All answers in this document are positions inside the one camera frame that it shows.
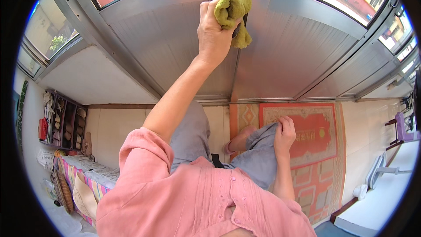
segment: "towel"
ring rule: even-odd
[[[251,9],[251,0],[220,0],[215,7],[215,17],[223,29],[232,29],[235,20],[244,17]],[[234,48],[245,48],[251,43],[251,37],[241,20],[238,34],[231,41]]]

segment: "red bag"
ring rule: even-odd
[[[47,138],[47,130],[48,130],[47,119],[45,117],[42,119],[39,119],[38,138],[45,140]]]

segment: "red wall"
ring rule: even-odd
[[[374,17],[374,14],[376,13],[376,11],[365,0],[348,0],[348,2],[355,8],[359,9],[365,16],[370,14]]]

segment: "wicker basket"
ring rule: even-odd
[[[54,183],[54,188],[61,205],[67,213],[73,212],[73,198],[71,196],[70,188],[67,185],[66,178],[63,174],[54,170],[51,174],[51,181]]]

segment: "patterned rug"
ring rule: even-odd
[[[281,115],[291,117],[297,133],[290,149],[296,201],[311,224],[341,207],[346,142],[340,103],[231,104],[229,109],[231,139],[250,124],[259,128]]]

